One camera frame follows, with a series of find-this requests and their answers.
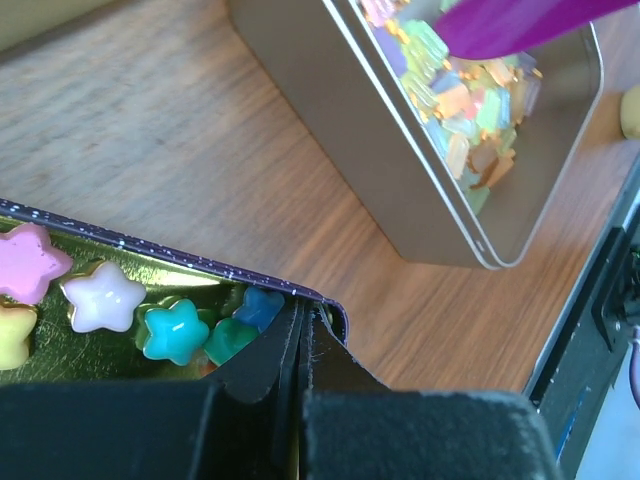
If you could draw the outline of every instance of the star-shaped button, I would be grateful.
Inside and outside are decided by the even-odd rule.
[[[191,300],[179,300],[168,309],[153,308],[145,313],[149,338],[142,353],[151,360],[171,360],[184,367],[193,353],[209,337],[209,327],[198,317]]]
[[[29,358],[29,335],[37,314],[27,307],[0,305],[0,370],[18,368]]]
[[[35,305],[42,301],[49,283],[67,273],[73,260],[51,246],[44,227],[25,223],[0,233],[0,294]]]
[[[90,275],[67,280],[62,291],[71,302],[71,328],[77,333],[99,328],[126,332],[147,295],[144,285],[129,280],[113,262],[102,262]]]
[[[249,287],[244,292],[244,303],[233,312],[233,318],[264,332],[284,306],[284,296],[278,292],[263,292]]]

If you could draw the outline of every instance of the colorful bead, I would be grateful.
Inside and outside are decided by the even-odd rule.
[[[505,87],[513,82],[513,73],[501,58],[489,60],[484,64],[484,68],[489,72],[489,75],[491,75],[493,80],[501,87]]]
[[[407,59],[407,70],[416,73],[421,83],[429,85],[436,76],[436,68],[431,65],[423,47],[416,42],[403,44],[401,52]]]
[[[413,106],[421,112],[429,115],[438,104],[433,91],[422,82],[415,72],[405,73],[400,79],[400,83],[402,83]]]
[[[460,84],[436,96],[437,110],[443,118],[453,117],[459,111],[468,108],[471,95],[466,85]]]
[[[529,81],[526,78],[518,76],[516,81],[510,85],[511,92],[511,119],[515,123],[520,123],[524,119],[525,102],[527,99],[527,90],[529,89]]]
[[[475,121],[481,130],[494,133],[498,129],[500,115],[500,96],[495,90],[486,90],[484,104],[476,115]]]
[[[474,173],[484,173],[497,157],[496,142],[492,139],[487,139],[471,150],[469,164]]]
[[[25,223],[0,233],[0,294],[35,305],[42,301],[49,283],[67,273],[73,260],[51,246],[47,230]]]
[[[526,52],[520,52],[518,54],[518,68],[521,68],[527,75],[531,74],[534,68],[536,68],[537,61],[531,55]]]
[[[442,41],[438,34],[423,20],[409,20],[402,25],[403,30],[409,36],[416,36],[422,40],[429,55],[442,65],[442,61],[449,56],[449,47]]]
[[[502,61],[507,67],[517,68],[520,65],[520,58],[515,53],[502,57]]]
[[[464,115],[469,120],[473,120],[484,105],[485,89],[482,86],[471,91],[471,102],[464,109]]]
[[[373,36],[378,42],[383,55],[389,62],[393,73],[398,78],[407,73],[407,59],[402,53],[398,40],[383,27],[374,28]]]
[[[440,122],[431,117],[425,124],[424,129],[427,132],[433,149],[443,160],[447,158],[447,152],[449,151],[449,140],[445,134]]]
[[[284,296],[278,292],[263,292],[249,287],[244,292],[244,303],[233,312],[233,318],[264,332],[284,306]]]
[[[517,138],[518,132],[516,132],[515,128],[511,127],[503,130],[500,133],[500,144],[497,148],[498,155],[505,155],[511,149]]]
[[[21,367],[29,359],[29,335],[36,320],[33,308],[0,305],[0,370]]]
[[[442,72],[442,75],[438,75],[431,84],[431,90],[433,90],[434,93],[439,94],[446,92],[462,83],[458,72],[444,70]]]
[[[145,323],[149,338],[142,353],[150,360],[171,360],[184,367],[209,337],[209,327],[200,320],[191,300],[180,300],[168,309],[147,310]]]
[[[446,13],[451,10],[460,0],[440,0],[440,11]]]
[[[473,138],[478,130],[475,122],[469,120],[463,113],[449,117],[442,122],[442,128],[451,133],[461,133],[466,138]]]
[[[449,152],[445,160],[453,178],[459,179],[462,176],[468,154],[469,140],[460,133],[453,135],[449,140]]]
[[[469,190],[472,186],[476,185],[480,181],[481,175],[479,173],[473,173],[469,166],[465,166],[462,175],[458,179],[458,187],[463,192]]]
[[[392,0],[361,0],[369,21],[376,27],[382,27],[395,13]]]
[[[144,285],[129,280],[113,262],[101,262],[89,275],[67,280],[61,288],[71,303],[69,318],[77,333],[99,328],[126,332],[147,294]]]
[[[258,329],[240,323],[234,318],[220,320],[204,344],[211,361],[223,365],[259,335]]]
[[[533,113],[533,108],[538,101],[542,82],[537,77],[531,77],[527,82],[527,93],[524,100],[524,116],[528,117]]]
[[[506,88],[499,88],[498,97],[500,98],[498,128],[505,129],[511,125],[511,94]]]

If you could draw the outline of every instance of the wood grain surface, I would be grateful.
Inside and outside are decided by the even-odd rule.
[[[0,56],[0,196],[305,284],[401,389],[521,389],[632,161],[640,12],[598,22],[606,92],[521,266],[402,260],[226,18],[116,3]]]

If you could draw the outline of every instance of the turquoise star button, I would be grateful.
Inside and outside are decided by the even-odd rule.
[[[184,367],[209,337],[209,327],[198,318],[191,300],[179,300],[170,308],[152,308],[144,315],[149,338],[142,353],[150,360],[171,360]]]

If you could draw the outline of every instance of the purple scoop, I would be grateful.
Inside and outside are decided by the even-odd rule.
[[[435,24],[451,55],[469,60],[529,50],[638,0],[461,0]]]
[[[382,53],[384,53],[384,56],[391,65],[393,73],[400,78],[407,72],[408,67],[407,59],[402,53],[398,40],[387,32],[384,27],[374,28],[373,36],[376,38],[378,45],[382,49]]]

